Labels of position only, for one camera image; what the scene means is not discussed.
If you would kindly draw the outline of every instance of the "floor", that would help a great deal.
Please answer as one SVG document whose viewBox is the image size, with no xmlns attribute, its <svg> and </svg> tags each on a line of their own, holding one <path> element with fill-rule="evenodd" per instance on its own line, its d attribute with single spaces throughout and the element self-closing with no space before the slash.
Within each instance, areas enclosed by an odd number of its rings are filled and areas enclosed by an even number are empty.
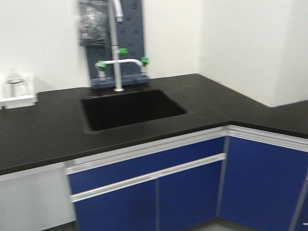
<svg viewBox="0 0 308 231">
<path fill-rule="evenodd" d="M 72 222 L 45 231 L 77 231 L 77 228 L 75 226 L 75 223 Z M 196 227 L 187 229 L 185 231 L 253 231 L 253 230 L 216 218 L 209 222 L 198 225 Z"/>
</svg>

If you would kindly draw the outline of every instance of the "white cabinet side panel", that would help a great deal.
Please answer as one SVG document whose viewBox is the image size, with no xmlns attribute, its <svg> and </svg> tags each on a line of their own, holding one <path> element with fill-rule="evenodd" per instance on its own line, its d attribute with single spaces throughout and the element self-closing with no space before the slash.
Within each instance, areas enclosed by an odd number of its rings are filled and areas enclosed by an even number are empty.
<svg viewBox="0 0 308 231">
<path fill-rule="evenodd" d="M 62 168 L 0 182 L 0 230 L 41 231 L 75 220 Z"/>
</svg>

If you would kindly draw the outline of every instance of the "black countertop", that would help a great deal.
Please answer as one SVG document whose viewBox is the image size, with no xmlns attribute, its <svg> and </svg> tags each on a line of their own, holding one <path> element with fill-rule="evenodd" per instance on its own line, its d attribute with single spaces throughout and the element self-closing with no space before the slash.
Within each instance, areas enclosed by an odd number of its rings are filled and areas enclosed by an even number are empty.
<svg viewBox="0 0 308 231">
<path fill-rule="evenodd" d="M 33 107 L 0 111 L 0 175 L 228 124 L 308 139 L 308 101 L 269 108 L 198 74 L 124 88 L 161 89 L 188 113 L 91 133 L 80 99 L 118 93 L 41 92 Z"/>
</svg>

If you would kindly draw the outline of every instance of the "sink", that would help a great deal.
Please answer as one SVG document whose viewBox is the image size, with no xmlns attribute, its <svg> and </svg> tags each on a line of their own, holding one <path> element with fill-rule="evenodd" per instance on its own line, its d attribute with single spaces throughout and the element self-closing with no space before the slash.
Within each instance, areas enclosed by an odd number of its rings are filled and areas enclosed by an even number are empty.
<svg viewBox="0 0 308 231">
<path fill-rule="evenodd" d="M 87 97 L 81 103 L 94 131 L 186 113 L 159 89 Z"/>
</svg>

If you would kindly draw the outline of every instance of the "faucet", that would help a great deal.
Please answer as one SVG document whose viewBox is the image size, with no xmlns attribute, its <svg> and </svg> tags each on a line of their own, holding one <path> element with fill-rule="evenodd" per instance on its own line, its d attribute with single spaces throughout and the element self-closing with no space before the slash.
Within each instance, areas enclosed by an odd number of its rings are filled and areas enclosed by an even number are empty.
<svg viewBox="0 0 308 231">
<path fill-rule="evenodd" d="M 125 48 L 119 49 L 118 40 L 117 40 L 117 31 L 116 31 L 116 21 L 123 21 L 123 11 L 120 0 L 108 0 L 108 14 L 109 14 L 109 27 L 110 27 L 110 36 L 111 36 L 111 50 L 113 60 L 109 61 L 98 61 L 95 64 L 95 67 L 98 71 L 98 75 L 101 81 L 105 81 L 105 69 L 107 64 L 114 65 L 115 73 L 115 91 L 124 91 L 122 87 L 121 80 L 121 68 L 120 63 L 135 63 L 140 67 L 141 74 L 146 76 L 146 65 L 149 63 L 147 57 L 142 57 L 141 61 L 137 59 L 119 59 L 120 54 L 127 54 L 128 50 Z"/>
<path fill-rule="evenodd" d="M 116 22 L 114 21 L 115 17 L 118 22 L 123 21 L 122 5 L 121 5 L 120 0 L 109 0 L 108 1 L 108 13 L 109 13 L 112 58 L 115 61 L 114 63 L 115 91 L 124 91 L 124 89 L 122 88 L 120 64 L 118 62 L 119 45 L 117 41 Z"/>
</svg>

